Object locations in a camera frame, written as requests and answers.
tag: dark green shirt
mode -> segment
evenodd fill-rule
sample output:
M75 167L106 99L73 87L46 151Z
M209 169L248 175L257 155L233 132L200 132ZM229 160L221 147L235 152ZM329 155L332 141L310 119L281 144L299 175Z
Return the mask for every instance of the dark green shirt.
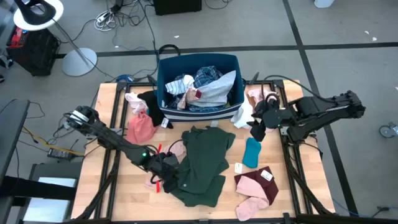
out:
M182 139L187 156L178 168L178 188L171 193L188 207L215 207L225 182L220 173L229 167L225 154L235 135L220 128L193 126L182 133Z

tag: laundry basket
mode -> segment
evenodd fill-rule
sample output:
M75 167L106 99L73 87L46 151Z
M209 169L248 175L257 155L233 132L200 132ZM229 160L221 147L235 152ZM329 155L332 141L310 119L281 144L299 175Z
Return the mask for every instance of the laundry basket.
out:
M214 112L180 111L166 108L173 96L166 92L165 84L174 81L182 74L195 74L199 68L215 66L222 74L236 71L236 78L232 87L233 94L229 101L230 107ZM244 88L238 58L228 54L190 54L162 59L159 62L157 75L157 102L159 108L171 122L211 121L230 119L244 101Z

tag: concrete floor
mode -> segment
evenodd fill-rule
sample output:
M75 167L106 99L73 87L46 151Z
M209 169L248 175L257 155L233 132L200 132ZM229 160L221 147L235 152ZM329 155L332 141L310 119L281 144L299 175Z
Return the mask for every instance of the concrete floor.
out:
M104 0L63 0L65 12L60 25L74 38L82 25L106 9ZM218 6L221 1L208 0ZM395 0L336 0L328 9L317 9L313 0L289 1L304 45L315 44L365 44L376 42L398 42L398 1ZM7 17L7 9L0 7L0 22ZM204 47L234 47L256 45L295 45L295 38L281 0L234 0L223 10L208 9L195 13L156 16L153 8L147 14L154 30L157 46L175 44L182 49ZM3 48L9 34L10 24L0 36ZM53 27L50 30L60 36ZM115 31L100 32L88 24L82 35L75 41L77 46L89 47L96 52L125 50L115 48L111 39ZM137 27L121 27L116 38L118 45L129 49L143 46L152 47L152 36L144 21ZM60 53L71 50L62 44ZM389 121L397 120L398 103L398 48L306 50L315 80L323 96L333 96L353 90L367 107L361 119L340 120L331 125L338 150L348 177L358 212L372 215L376 206L398 206L398 138L384 139L378 128ZM244 78L250 79L257 71L260 77L279 74L299 79L310 86L298 50L258 50L225 52L239 59ZM154 56L100 57L97 66L104 72L116 76L133 74L143 68L154 68ZM0 96L4 99L29 99L42 105L46 117L30 119L25 126L31 131L50 138L56 130L62 114L78 105L89 105L98 85L110 80L97 70L72 78L63 74L62 60L56 60L49 77L32 77L20 66L0 70L6 81L0 84ZM39 114L37 107L29 109L29 115ZM85 143L78 133L58 141L60 147L74 147L83 152ZM318 132L319 147L325 153L323 165L333 198L346 206L328 142L323 130ZM31 142L25 134L21 140ZM56 162L46 154L29 146L18 144L21 160L20 176L28 178L32 164ZM16 157L7 172L16 175ZM348 213L335 204L336 211ZM15 223L17 209L13 208L8 223ZM379 218L398 219L398 210L380 213Z

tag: wooden tabletop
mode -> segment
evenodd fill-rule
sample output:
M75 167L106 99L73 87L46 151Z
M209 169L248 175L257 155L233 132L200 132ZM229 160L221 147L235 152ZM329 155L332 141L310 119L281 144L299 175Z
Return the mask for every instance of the wooden tabletop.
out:
M259 85L247 86L246 91L259 87ZM133 91L134 93L143 93L149 90L152 90L152 87L134 87L130 89L130 91ZM100 120L106 124L109 124L111 119L115 92L116 84L114 83L104 83L101 84L99 88L95 110L98 111ZM303 97L301 88L289 81L285 81L285 92L288 101ZM124 92L120 97L115 127L119 127L120 124L123 100ZM132 113L132 109L129 107L127 110L125 127L128 127L127 123L133 116L134 114ZM210 125L210 123L210 121L174 123L174 129L159 128L150 141L143 142L141 144L152 144L154 146L162 144L163 147L165 147L173 143L175 140L180 139L182 132L189 130L193 125L197 128L204 128L205 126ZM144 185L146 173L135 165L132 165L124 153L122 153L112 220L235 219L236 206L246 200L247 197L235 192L236 184L233 177L236 174L234 173L234 164L236 162L242 162L246 147L246 139L251 137L251 135L247 129L235 128L233 123L229 120L220 121L218 127L227 132L234 133L236 135L236 139L226 153L226 160L229 163L229 169L225 170L221 174L226 176L226 181L223 191L218 199L218 204L215 208L204 205L190 208L184 207L183 203L173 195L166 194L164 192L157 194L153 189L148 189ZM314 138L308 138L306 142L314 146L317 145ZM96 146L96 142L91 143L87 147L86 153L93 150ZM291 217L294 217L295 214L279 132L273 131L271 133L267 133L265 139L261 142L261 146L262 149L259 154L258 169L265 166L269 166L271 168L272 174L275 177L275 182L279 188L279 193L276 196L274 203L265 210L257 212L254 218L277 218L282 217L282 214L285 212L288 212ZM104 152L105 150L100 147L83 161L76 199L73 205L72 218L79 216L84 211L98 190ZM303 144L300 146L300 152L308 187L326 209L334 212L333 202L318 151ZM250 172L252 170L255 169L249 169L244 166L243 173ZM296 186L302 213L305 213L302 192L297 184ZM106 205L109 197L108 192L109 189L104 195L102 217L105 217L106 213Z

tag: blue sock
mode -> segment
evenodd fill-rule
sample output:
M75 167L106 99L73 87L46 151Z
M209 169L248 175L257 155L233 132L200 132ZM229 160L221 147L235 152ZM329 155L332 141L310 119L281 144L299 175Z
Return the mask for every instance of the blue sock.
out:
M243 155L243 164L248 168L257 168L260 150L261 144L254 138L248 138L246 141L246 150Z

